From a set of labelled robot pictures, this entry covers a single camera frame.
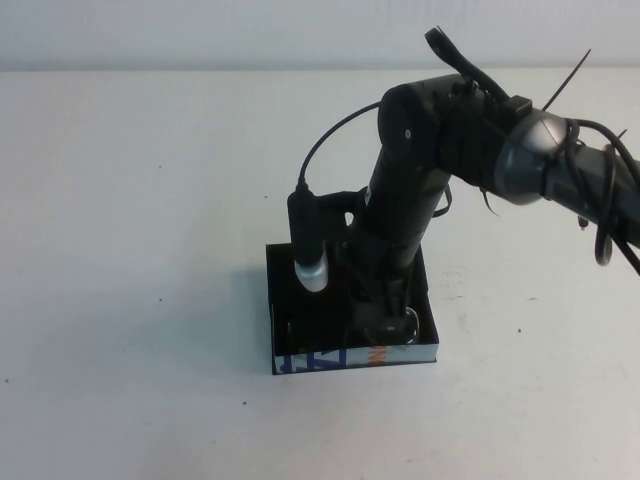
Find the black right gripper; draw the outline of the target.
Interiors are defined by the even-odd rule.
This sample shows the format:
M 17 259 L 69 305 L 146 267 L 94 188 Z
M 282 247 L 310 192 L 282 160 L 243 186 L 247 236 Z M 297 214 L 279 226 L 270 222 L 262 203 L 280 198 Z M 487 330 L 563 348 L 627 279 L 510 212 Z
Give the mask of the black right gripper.
M 352 329 L 358 341 L 377 345 L 380 309 L 387 306 L 382 334 L 409 340 L 407 312 L 416 239 L 347 238 L 341 241 L 341 262 L 347 272 Z

